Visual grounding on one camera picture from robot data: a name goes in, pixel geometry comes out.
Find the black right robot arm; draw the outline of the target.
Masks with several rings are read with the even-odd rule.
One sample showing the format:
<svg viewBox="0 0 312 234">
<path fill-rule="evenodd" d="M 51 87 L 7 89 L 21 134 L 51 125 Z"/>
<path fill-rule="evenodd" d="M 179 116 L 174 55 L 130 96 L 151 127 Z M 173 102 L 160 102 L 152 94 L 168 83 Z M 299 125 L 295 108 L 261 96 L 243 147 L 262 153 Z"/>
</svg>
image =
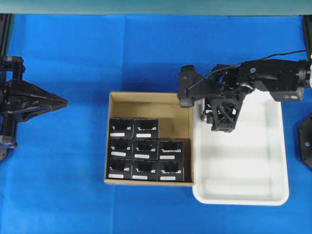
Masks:
<svg viewBox="0 0 312 234">
<path fill-rule="evenodd" d="M 217 65 L 209 81 L 216 90 L 204 99 L 202 121 L 211 130 L 232 132 L 246 96 L 259 90 L 274 101 L 301 101 L 304 90 L 312 86 L 312 61 L 268 59 L 244 62 L 239 66 Z"/>
</svg>

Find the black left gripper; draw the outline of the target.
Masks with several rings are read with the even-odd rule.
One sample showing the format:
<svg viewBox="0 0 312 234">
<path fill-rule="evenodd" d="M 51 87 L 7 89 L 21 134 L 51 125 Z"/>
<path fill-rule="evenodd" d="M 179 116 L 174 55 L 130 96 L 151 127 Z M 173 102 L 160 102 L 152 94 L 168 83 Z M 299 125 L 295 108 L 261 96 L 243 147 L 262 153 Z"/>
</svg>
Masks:
<svg viewBox="0 0 312 234">
<path fill-rule="evenodd" d="M 66 108 L 68 101 L 23 80 L 23 58 L 0 57 L 0 113 L 17 122 Z M 26 101 L 26 97 L 49 101 Z"/>
</svg>

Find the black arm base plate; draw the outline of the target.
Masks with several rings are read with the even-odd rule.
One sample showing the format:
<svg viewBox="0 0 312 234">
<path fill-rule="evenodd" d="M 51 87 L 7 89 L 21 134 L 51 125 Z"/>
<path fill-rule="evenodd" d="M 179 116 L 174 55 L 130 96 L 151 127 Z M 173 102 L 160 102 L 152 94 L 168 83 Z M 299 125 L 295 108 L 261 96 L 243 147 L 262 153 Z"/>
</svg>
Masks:
<svg viewBox="0 0 312 234">
<path fill-rule="evenodd" d="M 297 160 L 310 171 L 312 170 L 312 114 L 299 122 L 297 128 Z"/>
</svg>

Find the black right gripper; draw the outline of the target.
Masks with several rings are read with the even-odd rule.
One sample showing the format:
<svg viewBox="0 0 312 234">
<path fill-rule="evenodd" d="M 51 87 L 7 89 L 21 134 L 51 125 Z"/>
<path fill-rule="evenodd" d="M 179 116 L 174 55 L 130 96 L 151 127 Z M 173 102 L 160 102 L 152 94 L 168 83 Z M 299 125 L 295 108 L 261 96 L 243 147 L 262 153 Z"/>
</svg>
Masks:
<svg viewBox="0 0 312 234">
<path fill-rule="evenodd" d="M 231 133 L 247 95 L 254 91 L 250 83 L 239 82 L 240 68 L 217 65 L 205 81 L 205 98 L 201 120 L 211 124 L 214 132 Z"/>
</svg>

